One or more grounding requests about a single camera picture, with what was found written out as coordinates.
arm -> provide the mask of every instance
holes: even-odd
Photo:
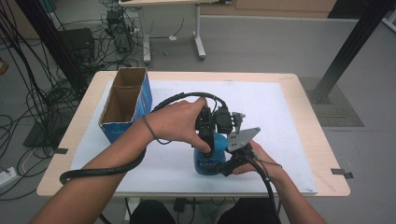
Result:
[[[210,147],[195,132],[195,120],[206,105],[204,98],[169,105],[146,116],[161,139],[183,141],[208,152]],[[83,169],[118,167],[135,160],[153,140],[143,120],[137,120],[116,142]],[[113,196],[125,174],[69,180],[34,217],[32,223],[93,223]]]
[[[250,145],[263,161],[275,162],[259,144],[251,141]],[[323,217],[297,190],[288,174],[281,167],[267,163],[264,166],[268,172],[269,179],[276,187],[277,194],[285,207],[290,223],[326,223]],[[234,169],[233,173],[240,175],[249,171],[255,170],[250,164],[245,164]]]

person's left hand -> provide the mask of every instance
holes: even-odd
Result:
[[[195,132],[195,121],[204,106],[204,97],[194,103],[180,101],[146,115],[146,119],[158,138],[186,142],[207,153],[210,146]]]

hand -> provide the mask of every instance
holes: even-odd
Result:
[[[257,155],[259,155],[260,159],[262,161],[266,161],[266,162],[270,162],[270,163],[276,163],[274,161],[274,159],[272,159],[266,152],[265,150],[262,148],[262,146],[260,146],[258,143],[256,143],[255,141],[251,140],[250,141],[250,145],[252,147],[252,149],[257,153]],[[262,168],[262,163],[257,161],[257,159],[255,160],[257,162],[257,164],[260,165],[260,167]],[[279,165],[276,164],[269,164],[269,163],[264,163],[263,165],[265,167],[265,170],[268,172],[268,178],[270,180],[276,180],[278,177],[280,177],[284,171],[282,170],[282,168]],[[241,175],[244,174],[246,172],[250,172],[250,171],[256,171],[256,169],[250,165],[249,163],[239,166],[237,168],[235,168],[233,170],[233,174],[234,175]]]
[[[207,153],[210,146],[195,132],[195,121],[204,106],[207,106],[204,97],[194,103],[180,101],[147,115],[146,119],[158,138],[186,142]]]

white power outlet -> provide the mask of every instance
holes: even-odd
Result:
[[[10,167],[7,169],[8,172],[3,171],[0,174],[0,188],[4,187],[5,185],[11,183],[13,180],[17,179],[19,176],[15,173],[14,167]]]

black tape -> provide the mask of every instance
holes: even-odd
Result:
[[[353,178],[352,172],[347,173],[344,169],[333,169],[332,168],[332,174],[333,175],[343,175],[346,179]]]
[[[69,150],[69,149],[67,149],[67,148],[58,147],[58,148],[55,149],[54,152],[55,152],[56,154],[66,154],[68,150]]]

